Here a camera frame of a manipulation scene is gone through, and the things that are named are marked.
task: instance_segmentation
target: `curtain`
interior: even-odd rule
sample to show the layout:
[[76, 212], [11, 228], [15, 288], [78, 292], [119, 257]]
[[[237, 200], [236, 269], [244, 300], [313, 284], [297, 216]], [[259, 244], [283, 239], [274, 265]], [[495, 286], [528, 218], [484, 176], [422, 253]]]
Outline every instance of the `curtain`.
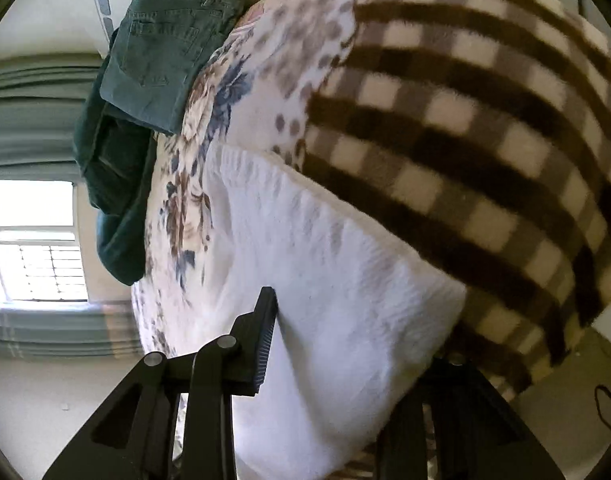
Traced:
[[0, 62], [0, 179], [80, 180], [74, 126], [100, 64], [95, 54]]
[[142, 353], [130, 301], [0, 303], [0, 355], [30, 360]]

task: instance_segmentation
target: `jeans back pocket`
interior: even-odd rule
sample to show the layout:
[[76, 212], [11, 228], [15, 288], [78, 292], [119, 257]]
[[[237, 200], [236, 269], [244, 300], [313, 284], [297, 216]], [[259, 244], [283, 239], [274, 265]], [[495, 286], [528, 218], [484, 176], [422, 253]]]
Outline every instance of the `jeans back pocket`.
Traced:
[[132, 19], [119, 63], [121, 70], [140, 86], [183, 81], [210, 37], [212, 25], [209, 22], [204, 25], [196, 28]]

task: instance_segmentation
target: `wall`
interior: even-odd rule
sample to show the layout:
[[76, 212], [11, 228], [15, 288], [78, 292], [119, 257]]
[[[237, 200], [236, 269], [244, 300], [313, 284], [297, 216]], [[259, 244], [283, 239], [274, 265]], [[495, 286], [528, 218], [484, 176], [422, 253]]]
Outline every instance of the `wall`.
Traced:
[[16, 0], [0, 22], [0, 59], [107, 49], [95, 0]]
[[0, 448], [40, 480], [137, 358], [25, 362], [0, 358]]
[[96, 254], [96, 215], [98, 210], [90, 205], [85, 184], [76, 187], [76, 219], [79, 235], [80, 257], [90, 301], [118, 301], [130, 299], [130, 288], [118, 282], [103, 267]]

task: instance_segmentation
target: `metal screw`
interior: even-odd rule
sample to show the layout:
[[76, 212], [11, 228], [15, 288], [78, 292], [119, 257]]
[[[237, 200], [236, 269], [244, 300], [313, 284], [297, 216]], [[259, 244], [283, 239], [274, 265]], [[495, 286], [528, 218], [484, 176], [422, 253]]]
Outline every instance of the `metal screw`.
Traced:
[[460, 353], [452, 352], [447, 357], [448, 362], [454, 366], [462, 366], [465, 364], [466, 359]]
[[148, 366], [160, 365], [162, 361], [163, 356], [159, 352], [150, 352], [143, 359], [143, 362]]
[[217, 339], [216, 344], [221, 348], [232, 348], [236, 345], [236, 337], [233, 335], [222, 335]]

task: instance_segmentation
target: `cable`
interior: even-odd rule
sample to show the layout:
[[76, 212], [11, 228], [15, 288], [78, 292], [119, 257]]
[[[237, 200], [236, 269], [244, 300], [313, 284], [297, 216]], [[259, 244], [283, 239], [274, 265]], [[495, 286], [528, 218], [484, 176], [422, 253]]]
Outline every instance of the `cable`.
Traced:
[[599, 386], [594, 388], [594, 403], [597, 406], [597, 413], [599, 414], [599, 418], [601, 419], [601, 422], [603, 422], [603, 424], [605, 424], [611, 431], [611, 424], [607, 420], [605, 420], [605, 418], [603, 417], [603, 413], [601, 413], [601, 406], [599, 405], [599, 391], [605, 393], [607, 395], [607, 398], [610, 400], [611, 400], [611, 391], [608, 390], [603, 384], [599, 384]]

